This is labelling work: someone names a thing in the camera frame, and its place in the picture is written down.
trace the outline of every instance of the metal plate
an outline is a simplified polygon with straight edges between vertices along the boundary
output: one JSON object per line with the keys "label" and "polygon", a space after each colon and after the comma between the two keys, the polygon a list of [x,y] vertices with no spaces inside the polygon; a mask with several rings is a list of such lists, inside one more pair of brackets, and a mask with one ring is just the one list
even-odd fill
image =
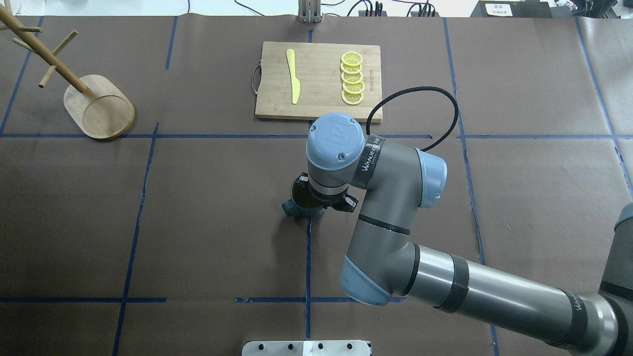
{"label": "metal plate", "polygon": [[369,341],[361,340],[250,341],[244,345],[242,356],[371,356],[370,345]]}

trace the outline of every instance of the metal bracket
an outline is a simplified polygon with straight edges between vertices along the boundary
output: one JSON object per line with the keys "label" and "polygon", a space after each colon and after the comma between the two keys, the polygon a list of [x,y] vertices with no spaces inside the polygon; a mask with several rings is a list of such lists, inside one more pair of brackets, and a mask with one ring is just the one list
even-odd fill
{"label": "metal bracket", "polygon": [[250,341],[244,345],[242,356],[371,356],[370,345],[361,340]]}
{"label": "metal bracket", "polygon": [[299,0],[299,22],[319,23],[321,14],[321,0]]}

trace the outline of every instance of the black cable on table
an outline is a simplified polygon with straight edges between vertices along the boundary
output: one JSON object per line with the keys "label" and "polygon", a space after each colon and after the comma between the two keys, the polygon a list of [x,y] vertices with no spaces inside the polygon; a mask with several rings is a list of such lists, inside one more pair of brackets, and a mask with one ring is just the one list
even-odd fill
{"label": "black cable on table", "polygon": [[419,17],[429,17],[429,14],[431,12],[429,5],[430,4],[428,1],[424,3],[424,7],[422,8],[422,11],[418,14]]}
{"label": "black cable on table", "polygon": [[367,16],[367,11],[369,11],[369,13],[373,12],[373,4],[372,4],[371,1],[369,1],[369,0],[359,0],[356,4],[354,4],[354,6],[352,6],[351,9],[349,9],[349,12],[348,12],[347,16],[349,16],[349,14],[352,13],[352,10],[354,10],[356,5],[358,5],[360,3],[364,3],[365,4],[365,16]]}
{"label": "black cable on table", "polygon": [[247,8],[247,9],[251,10],[252,12],[254,12],[254,13],[258,14],[258,15],[261,15],[261,16],[266,16],[266,15],[264,15],[263,13],[260,13],[259,11],[254,10],[254,9],[252,9],[252,8],[249,8],[248,6],[246,6],[246,5],[244,5],[244,4],[240,3],[240,2],[238,2],[237,0],[233,0],[233,1],[235,1],[235,3],[236,3],[236,4],[238,4],[239,6],[242,6],[243,8]]}
{"label": "black cable on table", "polygon": [[411,5],[411,7],[409,8],[409,11],[407,11],[407,12],[406,12],[406,16],[405,16],[405,17],[409,17],[409,15],[411,14],[411,10],[413,10],[413,8],[414,8],[416,5],[420,7],[420,11],[419,11],[419,12],[422,12],[422,4],[420,4],[420,3],[415,3],[415,4]]}
{"label": "black cable on table", "polygon": [[409,89],[404,89],[401,90],[399,92],[395,92],[394,94],[391,94],[390,96],[386,97],[385,99],[383,99],[381,102],[378,103],[378,105],[374,106],[374,108],[372,109],[372,112],[369,113],[369,116],[367,117],[367,124],[365,125],[365,130],[367,132],[367,135],[370,134],[369,131],[369,125],[372,122],[372,118],[373,115],[376,114],[376,111],[378,111],[378,109],[380,109],[380,107],[382,107],[383,105],[385,105],[386,103],[390,102],[391,100],[393,100],[394,98],[397,98],[400,95],[404,95],[407,94],[409,92],[416,92],[416,91],[436,91],[439,92],[443,95],[445,95],[453,104],[453,108],[455,108],[455,113],[453,115],[453,123],[451,124],[451,127],[448,128],[448,130],[446,131],[446,133],[444,135],[442,135],[442,137],[440,137],[437,141],[435,141],[434,143],[432,143],[431,145],[422,148],[420,151],[428,151],[431,148],[437,146],[438,144],[440,144],[443,140],[445,140],[445,138],[447,138],[451,132],[453,131],[453,129],[455,128],[455,125],[457,125],[457,118],[460,114],[460,109],[457,106],[457,100],[455,100],[455,98],[451,95],[451,93],[445,91],[442,88],[438,88],[438,87],[412,87]]}
{"label": "black cable on table", "polygon": [[376,11],[373,12],[374,16],[382,16],[382,3],[376,1]]}

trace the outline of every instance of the lemon slice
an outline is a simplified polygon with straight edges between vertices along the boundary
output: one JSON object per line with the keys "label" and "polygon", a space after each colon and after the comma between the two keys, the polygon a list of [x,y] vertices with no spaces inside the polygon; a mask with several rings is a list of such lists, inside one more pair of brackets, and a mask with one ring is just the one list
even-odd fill
{"label": "lemon slice", "polygon": [[341,73],[341,80],[347,84],[358,84],[363,81],[363,74],[362,73],[356,73],[356,74]]}
{"label": "lemon slice", "polygon": [[358,84],[347,84],[344,82],[343,90],[346,91],[348,94],[361,94],[363,91],[365,91],[365,83],[360,82]]}
{"label": "lemon slice", "polygon": [[343,101],[348,105],[357,105],[363,101],[363,93],[350,94],[345,90],[341,90],[341,99],[343,99]]}
{"label": "lemon slice", "polygon": [[363,63],[363,56],[354,51],[345,52],[341,56],[341,62],[350,67],[357,67]]}
{"label": "lemon slice", "polygon": [[363,70],[363,65],[359,65],[357,67],[351,67],[349,65],[345,65],[341,63],[341,70],[343,73],[356,74],[356,73],[360,73]]}

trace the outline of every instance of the wooden base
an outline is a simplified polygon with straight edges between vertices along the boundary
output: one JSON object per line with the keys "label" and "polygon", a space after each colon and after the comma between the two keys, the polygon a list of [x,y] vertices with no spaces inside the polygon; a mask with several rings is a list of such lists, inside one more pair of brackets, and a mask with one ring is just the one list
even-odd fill
{"label": "wooden base", "polygon": [[100,75],[80,79],[88,90],[68,86],[64,93],[64,106],[79,128],[94,139],[113,139],[129,129],[134,105],[124,93]]}

